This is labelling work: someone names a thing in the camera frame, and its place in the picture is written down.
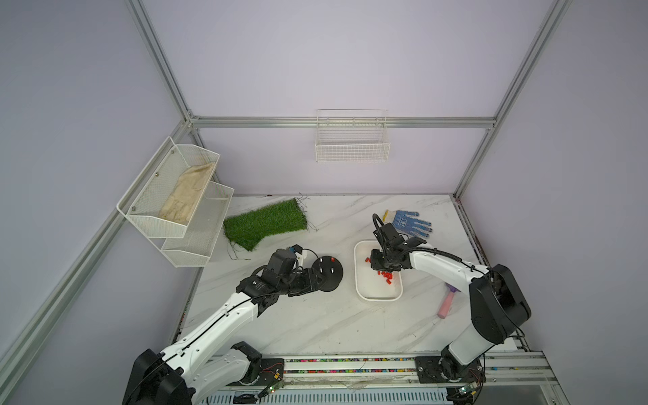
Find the pink purple handled tool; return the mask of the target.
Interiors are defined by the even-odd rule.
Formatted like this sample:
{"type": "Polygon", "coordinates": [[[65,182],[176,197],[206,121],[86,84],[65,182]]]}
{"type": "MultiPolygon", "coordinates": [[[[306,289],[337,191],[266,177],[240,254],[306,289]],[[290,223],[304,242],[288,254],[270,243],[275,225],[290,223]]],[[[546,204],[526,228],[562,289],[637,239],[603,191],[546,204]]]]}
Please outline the pink purple handled tool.
{"type": "Polygon", "coordinates": [[[440,319],[446,319],[452,309],[452,304],[454,302],[454,298],[457,294],[460,293],[460,290],[457,289],[455,286],[450,285],[449,283],[445,284],[447,287],[447,293],[445,294],[444,300],[442,301],[440,308],[437,312],[437,317],[440,319]]]}

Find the lower white mesh shelf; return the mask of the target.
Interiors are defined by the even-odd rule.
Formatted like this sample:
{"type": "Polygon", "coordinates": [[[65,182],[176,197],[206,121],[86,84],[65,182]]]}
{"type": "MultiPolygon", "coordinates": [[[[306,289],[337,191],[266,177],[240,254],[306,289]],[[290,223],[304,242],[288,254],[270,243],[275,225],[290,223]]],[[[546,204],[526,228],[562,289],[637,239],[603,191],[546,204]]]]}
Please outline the lower white mesh shelf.
{"type": "Polygon", "coordinates": [[[161,247],[175,268],[202,268],[209,263],[233,194],[233,188],[209,182],[185,236],[166,239],[161,247]]]}

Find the white mesh shelf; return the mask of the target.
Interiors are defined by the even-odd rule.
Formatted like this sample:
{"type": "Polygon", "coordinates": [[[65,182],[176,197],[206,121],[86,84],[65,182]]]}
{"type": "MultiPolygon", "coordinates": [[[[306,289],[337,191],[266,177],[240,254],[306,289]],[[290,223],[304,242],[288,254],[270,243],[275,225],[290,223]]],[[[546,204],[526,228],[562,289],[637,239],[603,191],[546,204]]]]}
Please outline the white mesh shelf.
{"type": "Polygon", "coordinates": [[[185,236],[166,239],[161,247],[175,268],[202,268],[209,263],[233,194],[233,188],[209,182],[185,236]]]}
{"type": "Polygon", "coordinates": [[[116,210],[149,239],[181,239],[187,233],[200,199],[214,175],[220,155],[193,144],[167,138],[138,179],[119,200],[116,210]],[[192,193],[189,211],[181,219],[167,219],[165,204],[188,170],[199,169],[204,183],[192,193]]]}

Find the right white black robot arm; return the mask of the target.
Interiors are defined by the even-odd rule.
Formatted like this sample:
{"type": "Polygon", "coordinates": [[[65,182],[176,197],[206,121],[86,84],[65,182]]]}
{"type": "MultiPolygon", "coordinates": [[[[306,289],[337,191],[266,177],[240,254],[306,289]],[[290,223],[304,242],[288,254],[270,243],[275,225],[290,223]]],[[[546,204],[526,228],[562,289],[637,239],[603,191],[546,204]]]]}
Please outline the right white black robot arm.
{"type": "Polygon", "coordinates": [[[479,365],[494,347],[521,331],[532,310],[513,272],[504,265],[491,267],[471,263],[453,253],[430,246],[418,236],[404,236],[392,223],[372,215],[378,247],[371,251],[370,265],[376,272],[416,270],[438,278],[454,288],[467,302],[469,322],[437,356],[418,357],[418,373],[429,382],[458,382],[479,365]],[[425,361],[433,364],[427,366],[425,361]]]}

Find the white plastic tray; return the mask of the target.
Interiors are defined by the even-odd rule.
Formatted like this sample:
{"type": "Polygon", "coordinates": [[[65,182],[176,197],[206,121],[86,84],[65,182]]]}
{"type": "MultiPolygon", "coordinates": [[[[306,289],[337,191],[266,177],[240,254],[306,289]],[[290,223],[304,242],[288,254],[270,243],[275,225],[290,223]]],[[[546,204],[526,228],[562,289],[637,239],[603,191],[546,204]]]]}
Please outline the white plastic tray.
{"type": "Polygon", "coordinates": [[[403,295],[403,282],[400,273],[393,273],[393,284],[388,285],[384,278],[374,275],[365,262],[373,249],[379,249],[377,241],[360,241],[354,247],[355,289],[359,297],[366,301],[393,302],[403,295]]]}

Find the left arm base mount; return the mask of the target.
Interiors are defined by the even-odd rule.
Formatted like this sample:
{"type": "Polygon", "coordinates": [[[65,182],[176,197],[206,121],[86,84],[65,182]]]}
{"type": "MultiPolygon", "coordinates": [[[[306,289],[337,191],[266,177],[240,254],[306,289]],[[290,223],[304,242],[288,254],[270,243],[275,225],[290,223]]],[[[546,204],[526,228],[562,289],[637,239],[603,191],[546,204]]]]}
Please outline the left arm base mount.
{"type": "Polygon", "coordinates": [[[268,385],[272,381],[281,379],[285,372],[285,359],[265,357],[257,349],[246,342],[239,342],[231,346],[230,354],[236,351],[242,359],[248,361],[245,373],[238,379],[238,372],[228,371],[226,386],[261,386],[268,385]]]}

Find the black round screw base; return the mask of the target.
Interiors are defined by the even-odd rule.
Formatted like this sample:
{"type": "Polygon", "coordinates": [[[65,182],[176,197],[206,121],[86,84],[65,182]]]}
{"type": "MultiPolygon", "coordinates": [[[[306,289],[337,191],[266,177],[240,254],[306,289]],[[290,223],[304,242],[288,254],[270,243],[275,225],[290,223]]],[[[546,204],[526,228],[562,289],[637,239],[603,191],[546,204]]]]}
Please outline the black round screw base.
{"type": "Polygon", "coordinates": [[[322,256],[313,263],[312,268],[318,270],[326,277],[325,283],[319,291],[333,292],[341,284],[344,278],[344,268],[342,263],[335,258],[335,262],[330,259],[331,256],[322,256]]]}

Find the beige cloth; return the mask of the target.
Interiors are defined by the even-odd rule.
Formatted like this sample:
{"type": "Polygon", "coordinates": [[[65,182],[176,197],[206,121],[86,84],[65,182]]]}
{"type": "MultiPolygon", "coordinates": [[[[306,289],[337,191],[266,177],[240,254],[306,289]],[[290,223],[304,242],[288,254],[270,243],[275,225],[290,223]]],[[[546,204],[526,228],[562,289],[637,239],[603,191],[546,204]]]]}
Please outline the beige cloth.
{"type": "Polygon", "coordinates": [[[212,162],[194,165],[185,170],[158,216],[176,224],[188,225],[215,168],[216,163],[212,162]]]}

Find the green artificial grass mat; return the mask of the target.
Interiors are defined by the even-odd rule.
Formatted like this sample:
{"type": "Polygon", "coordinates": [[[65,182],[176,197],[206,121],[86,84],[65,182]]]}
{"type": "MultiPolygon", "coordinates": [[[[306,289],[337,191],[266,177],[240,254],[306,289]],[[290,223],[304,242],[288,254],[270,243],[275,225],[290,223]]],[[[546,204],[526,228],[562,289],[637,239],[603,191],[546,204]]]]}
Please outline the green artificial grass mat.
{"type": "Polygon", "coordinates": [[[267,237],[304,231],[305,212],[295,198],[229,217],[224,221],[227,239],[247,251],[254,251],[267,237]]]}

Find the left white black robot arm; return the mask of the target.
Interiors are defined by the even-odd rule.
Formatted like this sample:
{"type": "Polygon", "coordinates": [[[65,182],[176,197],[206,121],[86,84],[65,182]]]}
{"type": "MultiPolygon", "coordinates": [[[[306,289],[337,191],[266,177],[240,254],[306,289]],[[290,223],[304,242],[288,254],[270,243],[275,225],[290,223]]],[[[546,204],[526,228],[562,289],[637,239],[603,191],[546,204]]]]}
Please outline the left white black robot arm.
{"type": "Polygon", "coordinates": [[[123,403],[199,404],[231,383],[255,382],[262,373],[263,356],[250,344],[234,344],[219,359],[214,354],[280,296],[332,292],[339,287],[344,269],[337,258],[319,256],[309,267],[304,260],[300,246],[278,249],[192,332],[158,353],[145,350],[133,363],[123,403]]]}

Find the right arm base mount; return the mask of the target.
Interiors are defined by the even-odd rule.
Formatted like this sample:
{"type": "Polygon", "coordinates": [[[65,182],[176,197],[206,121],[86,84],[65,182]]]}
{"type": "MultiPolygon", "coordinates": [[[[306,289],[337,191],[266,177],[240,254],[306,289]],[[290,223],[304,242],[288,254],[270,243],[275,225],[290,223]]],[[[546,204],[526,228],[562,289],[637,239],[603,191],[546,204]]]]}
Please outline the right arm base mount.
{"type": "Polygon", "coordinates": [[[441,384],[484,381],[484,367],[479,358],[469,364],[461,364],[449,351],[414,358],[415,371],[422,384],[441,384]]]}

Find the pile of red sleeves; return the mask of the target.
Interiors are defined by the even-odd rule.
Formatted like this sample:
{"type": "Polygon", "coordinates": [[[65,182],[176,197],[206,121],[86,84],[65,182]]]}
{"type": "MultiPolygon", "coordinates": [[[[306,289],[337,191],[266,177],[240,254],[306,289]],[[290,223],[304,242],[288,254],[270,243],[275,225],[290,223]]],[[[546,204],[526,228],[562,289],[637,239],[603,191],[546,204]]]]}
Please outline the pile of red sleeves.
{"type": "Polygon", "coordinates": [[[371,258],[366,258],[364,261],[365,261],[365,262],[370,266],[370,271],[371,271],[372,274],[384,278],[384,280],[386,281],[386,283],[387,283],[388,285],[392,285],[392,284],[393,284],[393,274],[392,274],[392,273],[390,273],[390,272],[385,272],[385,271],[381,271],[381,270],[375,270],[375,269],[371,266],[371,264],[372,264],[371,258]]]}

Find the blue dotted work glove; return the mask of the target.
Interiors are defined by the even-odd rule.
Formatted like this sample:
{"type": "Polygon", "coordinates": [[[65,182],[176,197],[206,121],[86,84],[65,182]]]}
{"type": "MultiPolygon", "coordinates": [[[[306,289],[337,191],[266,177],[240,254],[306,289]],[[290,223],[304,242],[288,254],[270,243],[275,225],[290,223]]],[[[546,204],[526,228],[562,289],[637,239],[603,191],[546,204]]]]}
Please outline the blue dotted work glove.
{"type": "Polygon", "coordinates": [[[383,214],[384,223],[391,223],[398,233],[428,239],[433,232],[432,224],[420,219],[419,212],[404,210],[387,210],[383,214]]]}

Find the upper white mesh shelf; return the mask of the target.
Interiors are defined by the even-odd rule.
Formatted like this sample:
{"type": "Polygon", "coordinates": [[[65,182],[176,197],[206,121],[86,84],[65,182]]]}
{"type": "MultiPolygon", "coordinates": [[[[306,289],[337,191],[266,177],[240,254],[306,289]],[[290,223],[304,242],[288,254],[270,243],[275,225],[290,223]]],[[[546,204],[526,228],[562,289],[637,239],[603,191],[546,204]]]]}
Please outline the upper white mesh shelf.
{"type": "Polygon", "coordinates": [[[138,179],[119,200],[116,210],[149,239],[181,239],[187,233],[200,199],[214,175],[220,155],[193,144],[167,138],[138,179]],[[192,193],[189,211],[181,219],[167,219],[165,204],[188,170],[199,169],[204,183],[192,193]]]}

